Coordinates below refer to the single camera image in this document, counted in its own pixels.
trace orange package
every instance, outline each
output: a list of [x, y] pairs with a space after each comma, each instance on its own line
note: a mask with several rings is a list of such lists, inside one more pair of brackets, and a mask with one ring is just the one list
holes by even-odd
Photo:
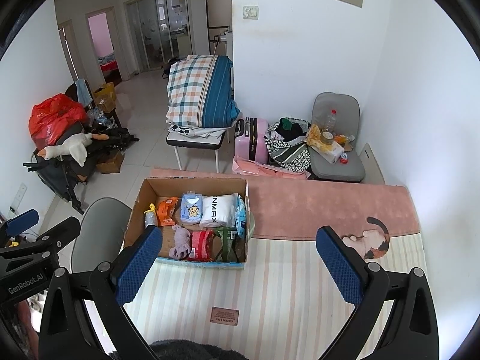
[[160, 202], [157, 209], [158, 224], [160, 226], [173, 226], [176, 225], [172, 219], [175, 212], [175, 206], [177, 205], [179, 198], [168, 198], [163, 202]]

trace striped tablecloth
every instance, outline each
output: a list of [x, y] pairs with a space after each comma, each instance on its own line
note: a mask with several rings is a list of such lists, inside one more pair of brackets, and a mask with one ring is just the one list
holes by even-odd
[[[420, 234], [390, 239], [376, 260], [386, 270], [426, 271]], [[212, 306], [239, 310], [238, 326], [210, 322]], [[361, 357], [370, 354], [391, 302]], [[250, 360], [318, 359], [353, 306], [346, 304], [315, 243], [253, 238], [244, 270], [198, 269], [155, 262], [135, 300], [125, 305], [148, 343], [181, 338], [237, 350]]]

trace suitcase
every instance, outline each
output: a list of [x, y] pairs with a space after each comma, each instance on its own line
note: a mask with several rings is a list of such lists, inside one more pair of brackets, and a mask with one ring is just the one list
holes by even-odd
[[268, 163], [268, 150], [265, 132], [268, 122], [265, 119], [247, 117], [235, 124], [235, 155], [261, 164]]

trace blue striped blanket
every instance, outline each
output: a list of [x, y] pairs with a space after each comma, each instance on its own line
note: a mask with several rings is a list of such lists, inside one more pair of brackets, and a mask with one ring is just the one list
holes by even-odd
[[170, 69], [166, 122], [179, 127], [230, 127], [239, 114], [231, 96], [233, 63], [224, 55], [189, 55]]

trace stuffed goose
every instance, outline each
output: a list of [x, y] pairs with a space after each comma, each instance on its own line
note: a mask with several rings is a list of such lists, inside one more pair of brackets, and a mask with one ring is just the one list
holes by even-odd
[[78, 165], [83, 167], [85, 159], [87, 158], [87, 150], [85, 147], [95, 140], [107, 140], [107, 134], [75, 134], [67, 138], [61, 145], [47, 146], [38, 152], [40, 157], [49, 160], [59, 155], [71, 155], [73, 159], [78, 162]]

